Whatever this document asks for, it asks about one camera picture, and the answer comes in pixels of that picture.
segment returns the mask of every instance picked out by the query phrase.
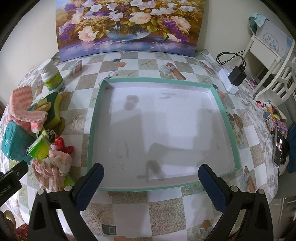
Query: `white wall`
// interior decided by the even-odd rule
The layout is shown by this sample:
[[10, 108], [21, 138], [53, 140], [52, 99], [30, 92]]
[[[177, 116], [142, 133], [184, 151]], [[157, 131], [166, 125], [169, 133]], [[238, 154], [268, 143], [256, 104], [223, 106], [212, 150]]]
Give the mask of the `white wall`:
[[24, 75], [56, 52], [55, 0], [41, 0], [19, 21], [0, 51], [0, 101], [6, 105]]
[[[20, 20], [0, 51], [0, 101], [5, 105], [26, 72], [58, 52], [55, 2], [41, 0], [37, 3]], [[197, 49], [208, 49], [214, 58], [222, 51], [244, 50], [251, 36], [248, 17], [253, 12], [265, 15], [288, 33], [278, 17], [260, 0], [206, 0]], [[250, 57], [251, 54], [247, 70], [256, 74], [261, 65]]]

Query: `pill bottle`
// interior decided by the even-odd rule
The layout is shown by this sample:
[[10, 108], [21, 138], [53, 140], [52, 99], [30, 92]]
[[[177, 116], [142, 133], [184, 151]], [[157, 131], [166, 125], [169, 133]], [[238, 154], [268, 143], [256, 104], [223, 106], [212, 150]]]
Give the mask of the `pill bottle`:
[[63, 78], [51, 58], [44, 61], [39, 66], [38, 71], [41, 74], [44, 85], [50, 92], [58, 91], [63, 87]]

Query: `black charger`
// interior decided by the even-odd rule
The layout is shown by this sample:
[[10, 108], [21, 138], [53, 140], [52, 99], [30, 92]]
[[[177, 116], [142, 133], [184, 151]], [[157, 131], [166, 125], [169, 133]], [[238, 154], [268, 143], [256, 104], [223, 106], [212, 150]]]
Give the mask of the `black charger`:
[[[235, 66], [234, 69], [231, 71], [231, 73], [228, 76], [230, 83], [235, 86], [239, 86], [244, 81], [244, 79], [247, 77], [246, 73], [244, 72], [244, 70], [246, 69], [246, 61], [243, 57], [241, 57], [239, 55], [239, 53], [241, 53], [243, 51], [240, 51], [237, 53], [222, 52], [222, 53], [218, 54], [217, 58], [216, 58], [217, 62], [221, 65], [229, 62], [230, 60], [232, 60], [236, 56], [239, 56], [242, 59], [242, 64], [239, 67]], [[231, 57], [231, 59], [221, 62], [219, 57], [224, 54], [233, 54], [233, 56]]]

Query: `tablecloth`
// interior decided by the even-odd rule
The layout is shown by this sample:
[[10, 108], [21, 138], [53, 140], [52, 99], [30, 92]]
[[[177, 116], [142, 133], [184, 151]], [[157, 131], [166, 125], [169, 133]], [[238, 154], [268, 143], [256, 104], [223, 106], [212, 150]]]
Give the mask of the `tablecloth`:
[[[263, 121], [263, 113], [243, 84], [235, 95], [225, 90], [217, 76], [221, 66], [207, 50], [196, 52], [194, 58], [159, 52], [123, 51], [94, 54], [63, 63], [59, 61], [58, 55], [53, 59], [64, 78], [64, 91], [68, 92], [67, 98], [62, 100], [60, 114], [66, 121], [62, 135], [65, 143], [75, 147], [70, 169], [74, 179], [77, 180], [87, 172], [89, 132], [99, 85], [111, 71], [116, 71], [118, 77], [175, 78], [214, 84], [227, 112], [233, 116], [238, 115], [241, 120], [239, 132], [234, 130], [234, 135], [237, 137], [242, 167], [223, 179], [228, 185], [236, 185], [242, 191], [250, 191], [246, 181], [251, 177], [255, 189], [261, 188], [265, 191], [268, 202], [275, 196], [277, 169], [272, 164], [272, 140]], [[82, 60], [83, 71], [70, 74], [69, 68], [72, 69], [78, 60]], [[40, 75], [35, 68], [26, 74], [19, 86], [36, 87], [40, 81]], [[40, 96], [47, 94], [44, 87]], [[6, 128], [6, 114], [7, 109], [0, 123], [0, 141]], [[14, 161], [8, 160], [1, 152], [2, 172], [8, 171], [14, 164]], [[7, 205], [15, 215], [28, 223], [40, 184], [31, 168], [20, 181], [22, 188]], [[58, 215], [64, 230], [70, 232], [61, 210]], [[221, 217], [221, 212], [215, 210], [202, 187], [185, 186], [149, 192], [120, 192], [114, 196], [105, 191], [97, 191], [81, 215], [101, 241], [114, 240], [114, 236], [102, 233], [102, 224], [115, 225], [117, 235], [126, 236], [128, 240], [193, 241], [199, 240], [199, 235], [204, 231], [201, 228], [204, 220], [209, 220], [214, 226]], [[233, 230], [239, 227], [242, 218], [243, 212]]]

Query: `painting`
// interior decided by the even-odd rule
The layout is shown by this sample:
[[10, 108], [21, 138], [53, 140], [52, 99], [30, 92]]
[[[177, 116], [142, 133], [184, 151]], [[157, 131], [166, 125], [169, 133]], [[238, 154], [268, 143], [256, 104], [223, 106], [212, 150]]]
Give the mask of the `painting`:
[[193, 56], [206, 0], [57, 0], [61, 61], [113, 51]]

